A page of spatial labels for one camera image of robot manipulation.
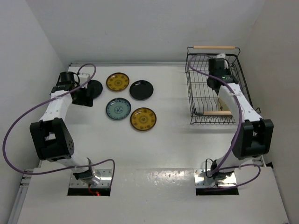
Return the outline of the cream floral plate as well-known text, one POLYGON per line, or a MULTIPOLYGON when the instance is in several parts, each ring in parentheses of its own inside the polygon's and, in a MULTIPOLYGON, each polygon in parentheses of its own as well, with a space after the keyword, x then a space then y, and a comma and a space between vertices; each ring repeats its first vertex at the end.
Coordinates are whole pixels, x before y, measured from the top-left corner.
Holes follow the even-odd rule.
POLYGON ((218 99, 218 108, 219 111, 230 111, 229 107, 221 98, 218 99))

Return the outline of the yellow patterned plate front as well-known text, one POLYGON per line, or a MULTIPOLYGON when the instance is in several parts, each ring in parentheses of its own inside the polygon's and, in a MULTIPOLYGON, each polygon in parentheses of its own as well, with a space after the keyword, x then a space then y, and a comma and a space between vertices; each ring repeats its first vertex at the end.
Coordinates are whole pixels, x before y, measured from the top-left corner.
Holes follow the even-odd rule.
POLYGON ((141 107, 134 110, 130 116, 131 126, 140 132, 146 132, 152 129, 157 122, 155 112, 147 107, 141 107))

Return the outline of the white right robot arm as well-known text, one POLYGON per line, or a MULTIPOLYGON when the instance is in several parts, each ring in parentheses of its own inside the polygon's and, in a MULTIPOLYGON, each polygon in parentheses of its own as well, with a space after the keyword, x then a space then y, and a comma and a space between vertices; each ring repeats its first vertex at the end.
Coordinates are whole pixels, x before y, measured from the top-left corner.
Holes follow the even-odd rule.
POLYGON ((220 180, 245 162, 269 152, 274 124, 253 109, 225 58, 209 59, 208 70, 208 87, 226 104, 237 124, 229 150, 213 161, 207 173, 207 177, 220 180))

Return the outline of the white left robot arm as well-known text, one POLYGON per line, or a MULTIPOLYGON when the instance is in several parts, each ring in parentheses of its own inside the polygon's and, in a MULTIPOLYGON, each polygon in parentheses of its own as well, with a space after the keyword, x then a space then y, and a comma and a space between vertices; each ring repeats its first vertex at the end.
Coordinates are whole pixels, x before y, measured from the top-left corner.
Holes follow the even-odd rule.
POLYGON ((40 160, 71 167, 76 180, 89 186, 99 184, 100 174, 91 167, 89 158, 75 151, 73 138, 64 120, 71 104, 92 107, 93 100, 102 90, 102 84, 91 80, 89 74, 61 72, 51 90, 52 102, 40 120, 32 123, 29 128, 40 160))

